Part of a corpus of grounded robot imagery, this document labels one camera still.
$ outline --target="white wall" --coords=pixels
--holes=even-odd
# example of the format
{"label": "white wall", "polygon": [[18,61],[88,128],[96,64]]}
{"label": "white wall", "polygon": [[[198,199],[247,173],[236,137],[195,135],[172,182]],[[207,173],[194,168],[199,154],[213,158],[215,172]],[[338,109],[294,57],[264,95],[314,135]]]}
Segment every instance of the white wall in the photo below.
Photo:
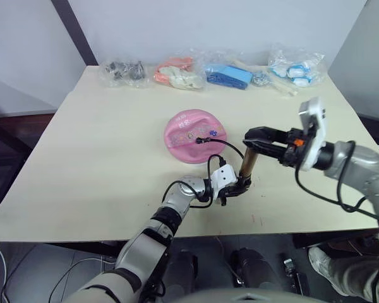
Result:
{"label": "white wall", "polygon": [[127,52],[158,62],[179,49],[234,49],[267,63],[272,42],[331,64],[365,0],[69,0],[98,62]]}
{"label": "white wall", "polygon": [[379,119],[379,0],[369,0],[330,76],[359,114]]}
{"label": "white wall", "polygon": [[50,0],[0,0],[0,116],[54,112],[84,67]]}

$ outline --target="blue object in bag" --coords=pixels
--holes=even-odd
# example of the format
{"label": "blue object in bag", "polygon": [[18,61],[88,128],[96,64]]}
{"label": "blue object in bag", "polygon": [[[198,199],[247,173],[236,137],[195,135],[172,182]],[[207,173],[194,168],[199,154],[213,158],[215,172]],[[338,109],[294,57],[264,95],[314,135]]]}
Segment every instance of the blue object in bag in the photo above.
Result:
{"label": "blue object in bag", "polygon": [[207,81],[213,84],[245,90],[253,74],[234,66],[211,64],[205,69]]}

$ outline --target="person's leg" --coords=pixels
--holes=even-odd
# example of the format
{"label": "person's leg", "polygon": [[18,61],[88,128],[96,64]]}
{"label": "person's leg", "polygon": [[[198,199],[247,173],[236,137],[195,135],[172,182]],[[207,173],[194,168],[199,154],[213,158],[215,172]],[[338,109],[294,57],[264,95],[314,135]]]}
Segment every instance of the person's leg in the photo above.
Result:
{"label": "person's leg", "polygon": [[359,256],[331,259],[320,248],[309,250],[310,263],[341,295],[361,297],[373,302],[373,292],[379,303],[379,258]]}

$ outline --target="white sneaker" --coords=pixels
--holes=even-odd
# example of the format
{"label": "white sneaker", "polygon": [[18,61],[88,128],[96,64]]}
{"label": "white sneaker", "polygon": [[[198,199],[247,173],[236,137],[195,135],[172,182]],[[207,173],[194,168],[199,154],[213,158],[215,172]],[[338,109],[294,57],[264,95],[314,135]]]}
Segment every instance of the white sneaker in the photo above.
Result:
{"label": "white sneaker", "polygon": [[331,286],[333,286],[336,292],[344,297],[348,297],[347,294],[343,293],[341,289],[332,282],[332,276],[329,272],[331,258],[327,256],[324,251],[318,247],[312,247],[309,249],[309,260],[311,267],[313,267],[313,269],[321,276],[324,276],[331,283]]}

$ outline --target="white table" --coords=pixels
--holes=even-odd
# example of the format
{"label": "white table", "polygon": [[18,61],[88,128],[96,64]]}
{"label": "white table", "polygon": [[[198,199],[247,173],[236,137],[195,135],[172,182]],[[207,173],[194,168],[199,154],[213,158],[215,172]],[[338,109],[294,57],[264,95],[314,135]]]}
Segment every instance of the white table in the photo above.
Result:
{"label": "white table", "polygon": [[[0,205],[0,241],[72,242],[128,239],[159,207],[170,182],[206,176],[206,165],[179,162],[163,142],[168,120],[184,109],[215,115],[227,139],[242,151],[245,132],[257,126],[300,128],[301,102],[325,101],[327,141],[356,140],[379,150],[329,77],[284,97],[271,88],[237,90],[208,85],[203,92],[153,84],[147,89],[104,88],[97,67],[84,71],[43,133]],[[223,156],[236,171],[241,159]],[[335,198],[336,182],[312,170],[301,173],[310,189]],[[177,236],[271,234],[375,228],[374,219],[342,211],[295,183],[294,169],[259,156],[250,190],[227,206],[191,209]],[[344,186],[344,201],[361,195]],[[368,202],[364,209],[371,210]]]}

